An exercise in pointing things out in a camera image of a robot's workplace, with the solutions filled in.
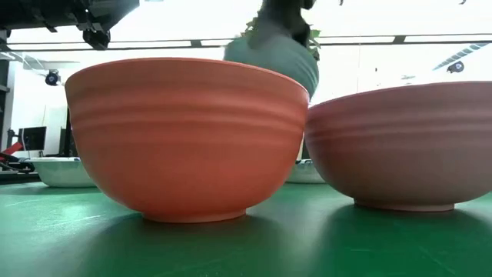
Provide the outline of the large pink bowl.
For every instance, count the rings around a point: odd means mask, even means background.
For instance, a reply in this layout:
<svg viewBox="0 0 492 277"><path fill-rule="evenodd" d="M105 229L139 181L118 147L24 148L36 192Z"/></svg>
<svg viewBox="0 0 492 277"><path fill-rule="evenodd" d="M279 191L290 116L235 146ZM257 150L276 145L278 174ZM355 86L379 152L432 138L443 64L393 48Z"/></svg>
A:
<svg viewBox="0 0 492 277"><path fill-rule="evenodd" d="M383 88L310 107L315 168L355 204L442 212L492 192L492 81Z"/></svg>

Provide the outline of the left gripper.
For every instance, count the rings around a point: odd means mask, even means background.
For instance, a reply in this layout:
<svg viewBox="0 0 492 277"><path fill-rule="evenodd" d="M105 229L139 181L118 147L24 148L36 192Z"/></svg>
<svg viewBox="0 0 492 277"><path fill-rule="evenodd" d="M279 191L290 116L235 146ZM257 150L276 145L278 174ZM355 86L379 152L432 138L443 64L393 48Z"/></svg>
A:
<svg viewBox="0 0 492 277"><path fill-rule="evenodd" d="M139 0L22 0L29 21L50 32L68 25L106 32L139 5Z"/></svg>

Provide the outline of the red and black device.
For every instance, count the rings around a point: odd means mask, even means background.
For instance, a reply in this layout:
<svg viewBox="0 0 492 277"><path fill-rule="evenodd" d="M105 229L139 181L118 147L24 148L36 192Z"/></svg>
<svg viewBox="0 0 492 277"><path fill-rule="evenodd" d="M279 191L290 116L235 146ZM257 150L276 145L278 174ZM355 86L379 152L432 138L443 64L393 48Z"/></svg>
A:
<svg viewBox="0 0 492 277"><path fill-rule="evenodd" d="M13 154L21 151L23 144L16 142L12 146L9 146L3 152L0 152L0 169L10 170L19 173L32 173L35 171L35 167L30 161L25 158L15 157Z"/></svg>

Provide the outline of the large orange bowl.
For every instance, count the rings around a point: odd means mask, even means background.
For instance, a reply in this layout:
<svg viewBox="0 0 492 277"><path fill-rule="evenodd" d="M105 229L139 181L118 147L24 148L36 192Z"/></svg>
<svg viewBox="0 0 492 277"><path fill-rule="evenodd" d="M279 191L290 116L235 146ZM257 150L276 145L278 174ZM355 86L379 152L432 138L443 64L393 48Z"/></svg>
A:
<svg viewBox="0 0 492 277"><path fill-rule="evenodd" d="M147 219L187 223L242 216L284 184L309 100L285 75L202 58L93 65L65 93L96 185Z"/></svg>

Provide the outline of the black computer monitor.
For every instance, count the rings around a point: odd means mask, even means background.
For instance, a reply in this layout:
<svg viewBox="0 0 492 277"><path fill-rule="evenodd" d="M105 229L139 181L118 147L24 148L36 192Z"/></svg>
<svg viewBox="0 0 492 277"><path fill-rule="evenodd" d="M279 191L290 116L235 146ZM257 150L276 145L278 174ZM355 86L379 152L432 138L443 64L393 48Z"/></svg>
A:
<svg viewBox="0 0 492 277"><path fill-rule="evenodd" d="M61 127L59 155L61 157L78 157L78 151L72 133L69 109L67 109L65 124Z"/></svg>
<svg viewBox="0 0 492 277"><path fill-rule="evenodd" d="M41 151L45 149L47 128L31 127L18 130L18 142L22 144L22 151Z"/></svg>

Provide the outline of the black ceiling track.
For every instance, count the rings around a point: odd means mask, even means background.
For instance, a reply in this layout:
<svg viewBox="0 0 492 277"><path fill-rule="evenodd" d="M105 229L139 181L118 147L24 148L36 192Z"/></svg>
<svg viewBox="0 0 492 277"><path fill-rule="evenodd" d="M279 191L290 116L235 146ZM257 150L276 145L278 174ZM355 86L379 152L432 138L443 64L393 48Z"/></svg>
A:
<svg viewBox="0 0 492 277"><path fill-rule="evenodd" d="M220 48L229 38L180 39L153 41L111 42L109 50L139 50L167 48ZM464 44L491 43L492 33L442 35L359 35L321 36L315 39L320 46L332 45L405 45L405 44ZM91 51L85 42L0 43L0 52Z"/></svg>

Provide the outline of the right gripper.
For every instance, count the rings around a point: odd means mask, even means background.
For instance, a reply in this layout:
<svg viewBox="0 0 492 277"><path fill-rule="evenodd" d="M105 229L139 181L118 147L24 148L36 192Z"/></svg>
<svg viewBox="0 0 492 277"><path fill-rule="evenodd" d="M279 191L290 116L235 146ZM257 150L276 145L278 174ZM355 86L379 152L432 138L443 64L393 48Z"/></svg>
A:
<svg viewBox="0 0 492 277"><path fill-rule="evenodd" d="M290 36L304 47L308 47L311 34L310 25L303 19L301 10L309 10L317 0L263 0L261 17L248 35L250 48L260 48L271 38ZM287 29L279 24L287 24Z"/></svg>

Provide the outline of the green bowl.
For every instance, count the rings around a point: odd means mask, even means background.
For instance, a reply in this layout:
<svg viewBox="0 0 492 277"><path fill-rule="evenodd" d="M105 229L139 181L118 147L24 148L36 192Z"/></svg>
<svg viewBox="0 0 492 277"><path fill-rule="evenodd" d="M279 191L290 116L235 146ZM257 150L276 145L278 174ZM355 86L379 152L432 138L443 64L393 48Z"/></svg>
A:
<svg viewBox="0 0 492 277"><path fill-rule="evenodd" d="M319 83L319 68L313 55L295 40L282 35L251 46L246 37L225 46L224 60L269 69L299 82L312 98Z"/></svg>

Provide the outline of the white bowl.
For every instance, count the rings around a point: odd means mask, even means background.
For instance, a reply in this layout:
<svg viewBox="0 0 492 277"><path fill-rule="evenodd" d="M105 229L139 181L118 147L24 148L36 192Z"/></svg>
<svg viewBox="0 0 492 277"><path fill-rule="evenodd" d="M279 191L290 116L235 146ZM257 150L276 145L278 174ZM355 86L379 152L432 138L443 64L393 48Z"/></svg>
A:
<svg viewBox="0 0 492 277"><path fill-rule="evenodd" d="M49 187L90 188L96 184L86 172L79 157L43 157L28 160L39 178Z"/></svg>

